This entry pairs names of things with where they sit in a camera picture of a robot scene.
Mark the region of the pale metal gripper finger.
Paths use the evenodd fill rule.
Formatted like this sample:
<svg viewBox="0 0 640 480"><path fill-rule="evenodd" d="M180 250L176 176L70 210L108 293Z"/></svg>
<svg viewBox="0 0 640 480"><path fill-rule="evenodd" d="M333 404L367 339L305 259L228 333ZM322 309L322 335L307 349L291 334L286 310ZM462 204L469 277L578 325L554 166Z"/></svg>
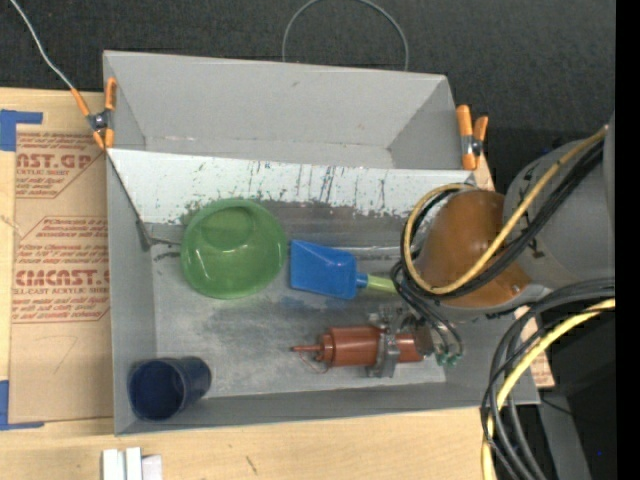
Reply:
<svg viewBox="0 0 640 480"><path fill-rule="evenodd" d="M368 314L368 323L382 334L395 336L401 326L401 308L386 307Z"/></svg>
<svg viewBox="0 0 640 480"><path fill-rule="evenodd" d="M366 374L370 378L392 378L399 359L400 350L396 345L382 343L378 346L374 364L366 367Z"/></svg>

